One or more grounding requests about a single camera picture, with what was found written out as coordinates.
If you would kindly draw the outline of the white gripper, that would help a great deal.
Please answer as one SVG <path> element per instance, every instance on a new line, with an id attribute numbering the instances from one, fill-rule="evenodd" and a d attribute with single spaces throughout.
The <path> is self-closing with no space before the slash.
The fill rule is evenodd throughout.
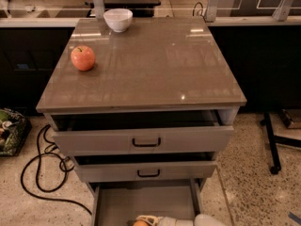
<path id="1" fill-rule="evenodd" d="M 170 217 L 138 216 L 135 221 L 145 221 L 149 226 L 194 226 L 192 220 Z"/>

